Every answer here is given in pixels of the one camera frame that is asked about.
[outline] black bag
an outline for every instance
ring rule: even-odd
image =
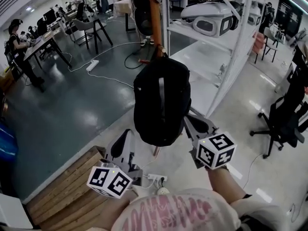
[[[171,145],[183,131],[192,102],[187,67],[158,57],[137,75],[134,92],[134,122],[141,139],[155,146]]]

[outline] power strip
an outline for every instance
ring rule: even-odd
[[[87,67],[87,69],[86,69],[86,71],[87,71],[88,73],[91,72],[91,71],[93,70],[93,68],[95,68],[96,65],[97,65],[100,61],[98,61],[98,60],[92,60],[91,62],[92,62],[91,65],[90,65],[89,67]]]
[[[149,180],[161,180],[163,178],[163,181],[167,181],[168,177],[164,175],[153,175],[153,174],[148,174],[148,179]]]

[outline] white sleeve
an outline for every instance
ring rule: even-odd
[[[231,204],[239,217],[250,216],[277,231],[289,231],[286,215],[280,207],[251,199],[240,199]]]

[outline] gray concrete floor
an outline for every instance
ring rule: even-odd
[[[125,21],[124,17],[116,20]],[[105,29],[114,46],[139,41],[136,32],[125,32],[123,23],[110,22]],[[98,41],[101,53],[111,46],[102,31],[99,35],[103,40]],[[171,36],[172,53],[194,42],[176,33]],[[57,35],[55,40],[63,52],[72,55],[73,69],[96,55],[93,39],[90,50],[86,45],[74,45],[64,34]],[[124,67],[124,60],[139,47],[139,44],[129,44],[102,54],[97,58],[99,65],[91,74],[116,78],[133,85],[142,68],[129,70]],[[127,66],[135,67],[138,59],[146,58],[147,53],[147,48],[142,49],[140,54],[127,60]],[[45,73],[38,66],[34,72],[45,79],[44,93],[32,86],[25,86],[25,78],[22,77],[7,95],[9,110],[6,119],[16,133],[19,146],[13,184],[21,199],[27,198],[68,159],[132,108],[135,102],[130,87],[88,76],[86,67],[71,73],[56,53],[52,53],[42,67]]]

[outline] wooden crate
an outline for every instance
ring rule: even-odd
[[[101,225],[96,223],[104,213],[110,221],[105,228],[110,228],[113,220],[108,217],[112,213],[110,210],[122,209],[137,195],[127,191],[117,200],[106,198],[87,186],[90,171],[102,159],[103,152],[104,148],[91,148],[26,205],[35,225],[43,231],[86,231]]]

